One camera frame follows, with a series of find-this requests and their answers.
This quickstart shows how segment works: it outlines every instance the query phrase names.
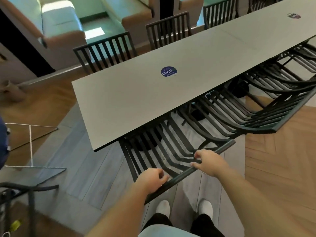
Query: white tabletop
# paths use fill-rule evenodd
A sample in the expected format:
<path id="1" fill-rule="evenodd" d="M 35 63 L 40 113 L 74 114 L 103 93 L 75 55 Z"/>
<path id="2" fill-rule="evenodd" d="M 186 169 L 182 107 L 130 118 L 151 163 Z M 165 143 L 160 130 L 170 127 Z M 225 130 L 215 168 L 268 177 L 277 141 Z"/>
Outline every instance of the white tabletop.
<path id="1" fill-rule="evenodd" d="M 266 59 L 211 28 L 72 84 L 96 150 Z M 178 73 L 164 77 L 168 66 Z"/>
<path id="2" fill-rule="evenodd" d="M 284 0 L 218 28 L 274 57 L 316 35 L 316 0 Z"/>

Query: black pants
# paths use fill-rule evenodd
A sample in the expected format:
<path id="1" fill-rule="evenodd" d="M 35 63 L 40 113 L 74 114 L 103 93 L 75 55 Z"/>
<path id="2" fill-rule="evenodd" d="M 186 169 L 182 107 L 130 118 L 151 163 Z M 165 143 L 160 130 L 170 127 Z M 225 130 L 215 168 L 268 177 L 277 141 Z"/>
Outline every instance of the black pants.
<path id="1" fill-rule="evenodd" d="M 144 229 L 150 225 L 163 224 L 172 226 L 166 215 L 154 214 L 145 224 Z M 192 223 L 190 232 L 201 237 L 225 237 L 215 226 L 211 218 L 206 214 L 199 215 Z"/>

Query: white sock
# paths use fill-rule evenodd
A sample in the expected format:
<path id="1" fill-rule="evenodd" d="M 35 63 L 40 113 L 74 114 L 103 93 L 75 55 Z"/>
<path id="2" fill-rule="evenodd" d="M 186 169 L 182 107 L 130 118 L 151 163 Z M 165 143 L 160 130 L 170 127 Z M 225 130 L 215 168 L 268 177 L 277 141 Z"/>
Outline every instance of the white sock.
<path id="1" fill-rule="evenodd" d="M 170 216 L 170 205 L 168 200 L 163 200 L 159 203 L 156 208 L 156 213 L 161 213 L 169 218 Z"/>
<path id="2" fill-rule="evenodd" d="M 202 199 L 198 205 L 198 214 L 207 214 L 213 220 L 213 207 L 211 202 Z"/>

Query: left hand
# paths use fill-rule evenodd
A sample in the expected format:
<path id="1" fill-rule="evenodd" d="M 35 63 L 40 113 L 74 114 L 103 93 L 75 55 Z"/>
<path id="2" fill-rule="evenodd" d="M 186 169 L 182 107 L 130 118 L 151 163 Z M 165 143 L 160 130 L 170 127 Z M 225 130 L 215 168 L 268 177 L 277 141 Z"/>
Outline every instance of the left hand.
<path id="1" fill-rule="evenodd" d="M 148 195 L 166 183 L 169 177 L 169 175 L 164 175 L 162 169 L 148 168 L 138 176 L 135 185 L 142 188 Z"/>

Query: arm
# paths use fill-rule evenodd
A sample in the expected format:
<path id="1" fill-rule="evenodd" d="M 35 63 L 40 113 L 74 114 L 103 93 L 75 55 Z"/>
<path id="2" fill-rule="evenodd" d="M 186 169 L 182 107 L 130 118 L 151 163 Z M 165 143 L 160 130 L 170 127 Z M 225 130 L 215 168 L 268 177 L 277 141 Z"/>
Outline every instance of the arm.
<path id="1" fill-rule="evenodd" d="M 139 234 L 146 196 L 169 179 L 162 169 L 144 171 L 128 192 L 101 218 L 86 237 L 120 237 Z"/>
<path id="2" fill-rule="evenodd" d="M 192 166 L 218 178 L 222 184 L 245 228 L 245 236 L 314 236 L 230 168 L 220 155 L 198 150 L 194 157 L 201 158 L 202 163 L 193 162 Z"/>

